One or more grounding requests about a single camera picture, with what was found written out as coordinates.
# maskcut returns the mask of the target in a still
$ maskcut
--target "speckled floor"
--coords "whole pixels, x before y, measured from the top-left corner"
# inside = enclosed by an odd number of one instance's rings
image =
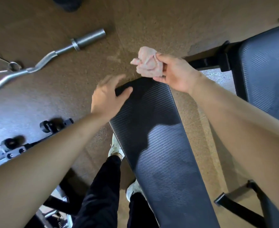
[[[84,0],[74,13],[62,11],[52,0],[0,0],[0,55],[22,61],[25,67],[70,38],[98,28],[107,33],[105,39],[66,53],[0,90],[0,142],[17,135],[34,142],[45,137],[40,122],[56,117],[77,120],[90,112],[91,95],[104,76],[126,73],[126,81],[138,77],[129,62],[143,45],[184,57],[263,32],[276,26],[278,18],[279,0]],[[204,73],[233,91],[231,74]],[[248,174],[225,150],[195,101],[183,93],[172,94],[210,199],[243,184]],[[87,184],[105,161],[111,136],[107,124],[74,163],[74,171]],[[125,189],[133,179],[124,161],[119,227],[126,227]],[[241,203],[261,213],[254,194]],[[215,211],[221,227],[250,227],[223,208]]]

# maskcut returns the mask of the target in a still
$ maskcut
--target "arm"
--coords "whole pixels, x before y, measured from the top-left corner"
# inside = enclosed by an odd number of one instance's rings
[[[132,88],[115,96],[124,75],[107,76],[92,96],[91,114],[0,166],[0,227],[24,227],[96,132],[114,117]]]
[[[166,63],[165,77],[154,79],[194,98],[232,156],[279,209],[279,120],[220,87],[185,60],[157,57]]]

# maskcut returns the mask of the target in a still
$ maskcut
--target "towel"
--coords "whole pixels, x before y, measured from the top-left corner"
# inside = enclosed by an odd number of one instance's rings
[[[163,63],[156,57],[155,49],[143,46],[139,49],[138,58],[134,58],[130,64],[137,65],[136,72],[143,77],[163,76]]]

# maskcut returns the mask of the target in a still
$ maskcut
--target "weight bench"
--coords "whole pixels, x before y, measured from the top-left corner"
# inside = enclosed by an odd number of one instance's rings
[[[139,78],[116,89],[133,92],[110,121],[162,228],[219,228],[168,85]]]
[[[213,51],[212,56],[189,64],[198,70],[231,70],[237,96],[279,120],[279,27],[243,42],[230,44],[227,41]],[[257,193],[264,217],[234,202],[230,194],[221,194],[215,203],[256,227],[279,227],[279,211],[270,199],[253,181],[245,187]]]

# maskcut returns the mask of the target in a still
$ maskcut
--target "white sneaker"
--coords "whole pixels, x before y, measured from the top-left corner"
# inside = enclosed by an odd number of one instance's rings
[[[127,192],[126,192],[126,197],[127,197],[127,199],[128,199],[129,202],[130,202],[131,196],[132,196],[133,194],[137,193],[137,192],[141,193],[141,194],[145,197],[145,195],[144,195],[144,193],[143,193],[143,191],[142,191],[142,189],[141,189],[141,187],[140,187],[138,181],[135,180],[135,182],[132,183],[132,184],[128,187]]]
[[[120,147],[117,138],[116,138],[115,135],[113,134],[113,136],[112,136],[112,147],[111,147],[111,149],[109,150],[108,157],[110,157],[110,156],[111,156],[112,154],[114,154],[114,153],[119,153],[119,154],[122,156],[121,160],[125,157],[125,154],[124,154],[124,152],[122,151],[122,148]]]

